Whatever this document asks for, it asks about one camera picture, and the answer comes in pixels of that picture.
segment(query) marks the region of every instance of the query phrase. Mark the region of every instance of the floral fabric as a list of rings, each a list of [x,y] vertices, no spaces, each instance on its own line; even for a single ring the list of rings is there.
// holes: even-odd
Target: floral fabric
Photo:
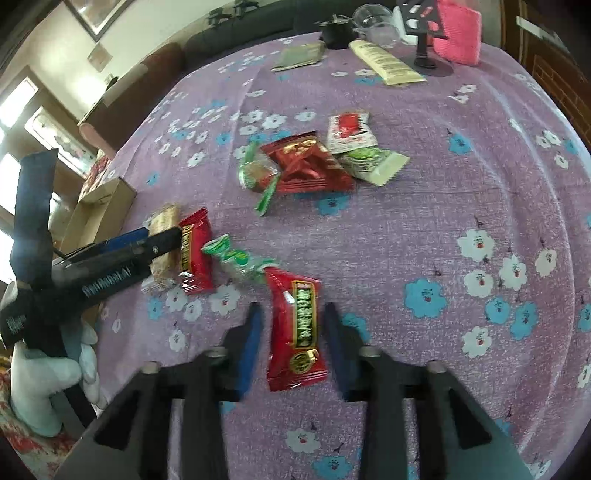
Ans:
[[[405,362],[444,361],[532,475],[549,478],[591,418],[589,153],[501,50],[483,45],[478,67],[402,88],[349,50],[270,71],[285,45],[315,39],[233,53],[172,89],[108,167],[138,192],[125,230],[165,203],[183,215],[207,207],[214,236],[321,279],[321,304],[335,301],[364,341]],[[383,188],[276,196],[257,217],[258,196],[236,175],[248,142],[324,138],[345,108],[368,109],[380,146],[411,161]],[[186,362],[218,344],[258,301],[266,321],[254,384],[243,403],[223,406],[230,477],[356,478],[364,406],[341,402],[331,380],[269,393],[268,289],[229,282],[216,262],[214,273],[208,294],[135,287],[110,299],[98,344],[108,395],[144,362]],[[411,432],[410,478],[415,458]]]
[[[39,480],[50,480],[74,446],[65,432],[41,437],[15,417],[10,407],[10,372],[0,374],[0,430],[25,466]]]

